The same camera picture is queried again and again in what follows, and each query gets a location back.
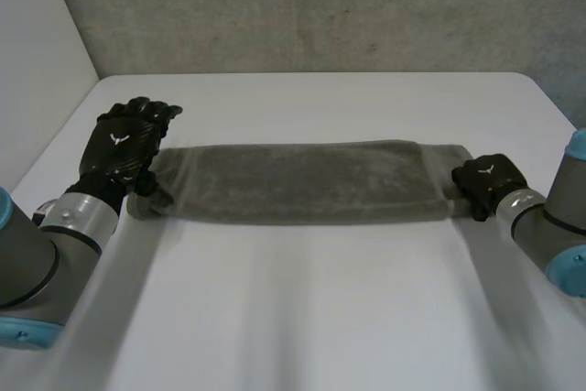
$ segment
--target table surface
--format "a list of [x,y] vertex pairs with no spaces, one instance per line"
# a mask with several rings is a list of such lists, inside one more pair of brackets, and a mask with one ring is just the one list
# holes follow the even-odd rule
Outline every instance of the table surface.
[[[163,147],[407,139],[505,153],[545,194],[573,131],[513,73],[101,81],[13,197],[77,179],[97,115],[182,105]],[[124,215],[58,343],[0,351],[3,389],[582,390],[586,309],[494,221],[242,226]]]

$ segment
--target gray wall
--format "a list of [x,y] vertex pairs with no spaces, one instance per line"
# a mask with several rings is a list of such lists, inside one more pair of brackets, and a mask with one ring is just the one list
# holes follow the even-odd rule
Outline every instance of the gray wall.
[[517,71],[586,125],[586,0],[66,0],[98,73]]

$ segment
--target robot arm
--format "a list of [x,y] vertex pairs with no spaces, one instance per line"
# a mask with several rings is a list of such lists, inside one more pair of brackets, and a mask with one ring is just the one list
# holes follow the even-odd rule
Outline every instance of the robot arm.
[[157,189],[148,171],[181,108],[139,97],[98,118],[80,180],[39,228],[0,189],[0,345],[49,348],[118,224],[124,197]]
[[572,136],[547,198],[531,190],[504,155],[469,160],[452,179],[470,201],[474,220],[495,215],[502,232],[553,285],[586,298],[586,130]]

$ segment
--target gray towel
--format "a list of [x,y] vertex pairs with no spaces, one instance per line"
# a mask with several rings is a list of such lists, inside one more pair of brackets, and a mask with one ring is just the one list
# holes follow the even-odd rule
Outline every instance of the gray towel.
[[171,148],[150,167],[162,190],[126,206],[138,219],[215,223],[433,221],[468,215],[451,170],[470,158],[407,141]]

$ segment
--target white wall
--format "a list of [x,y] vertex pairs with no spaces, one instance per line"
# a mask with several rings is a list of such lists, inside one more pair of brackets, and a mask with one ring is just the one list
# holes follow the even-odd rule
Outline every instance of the white wall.
[[0,186],[16,186],[97,81],[63,0],[0,0]]

